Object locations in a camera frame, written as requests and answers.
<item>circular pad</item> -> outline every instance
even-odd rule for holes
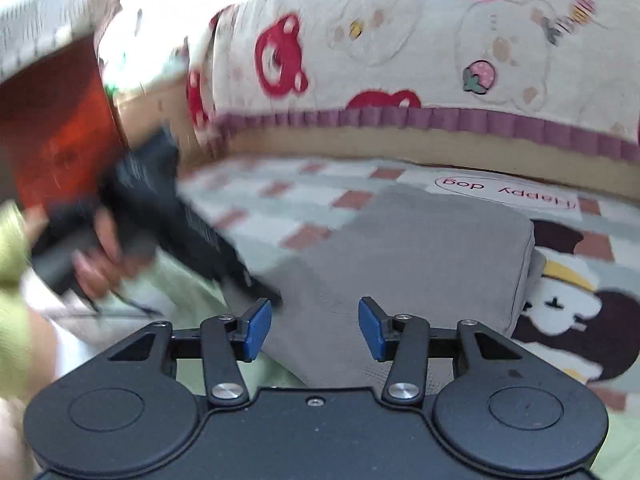
[[[24,430],[40,463],[75,478],[128,475],[193,434],[198,410],[187,388],[134,367],[118,371],[91,382],[72,373],[33,399]]]
[[[562,404],[553,395],[525,386],[495,392],[489,411],[501,423],[516,430],[544,430],[562,416]]]
[[[117,431],[133,424],[145,409],[137,394],[119,388],[88,392],[71,403],[69,417],[87,431]]]
[[[593,392],[546,363],[517,374],[512,365],[485,366],[449,383],[433,404],[434,428],[454,450],[526,475],[566,472],[595,455],[608,418]]]

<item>blue gripper pad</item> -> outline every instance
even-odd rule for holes
[[[258,357],[262,343],[271,328],[271,301],[265,300],[260,310],[252,317],[244,340],[244,355],[252,361]]]
[[[382,335],[380,320],[363,300],[360,300],[358,304],[358,324],[367,342],[371,356],[376,361],[381,361],[385,355],[386,342]]]

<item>strawberry print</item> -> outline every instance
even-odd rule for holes
[[[463,91],[474,94],[486,94],[495,83],[495,67],[480,59],[466,67],[462,72]]]

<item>red bear print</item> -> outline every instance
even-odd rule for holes
[[[354,97],[349,104],[347,104],[347,110],[350,108],[366,108],[369,106],[383,107],[393,106],[409,108],[420,108],[422,102],[415,92],[411,90],[401,90],[395,94],[389,94],[381,90],[367,90]]]
[[[309,86],[302,70],[299,33],[299,17],[287,14],[258,37],[255,69],[260,86],[271,97],[283,98],[289,92],[300,95]]]
[[[189,82],[187,84],[187,106],[191,114],[191,121],[198,128],[205,128],[209,124],[209,116],[207,115],[202,103],[202,95],[200,94],[200,72],[199,70],[191,70],[189,72]]]

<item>gray cushion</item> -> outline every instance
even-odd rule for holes
[[[265,274],[284,305],[263,350],[308,386],[379,391],[389,364],[373,361],[360,334],[362,296],[433,327],[476,319],[509,336],[522,311],[533,243],[532,223],[516,210],[393,186],[327,241]],[[247,308],[237,291],[226,286],[225,295],[235,313]],[[451,379],[450,360],[430,361],[428,391]]]

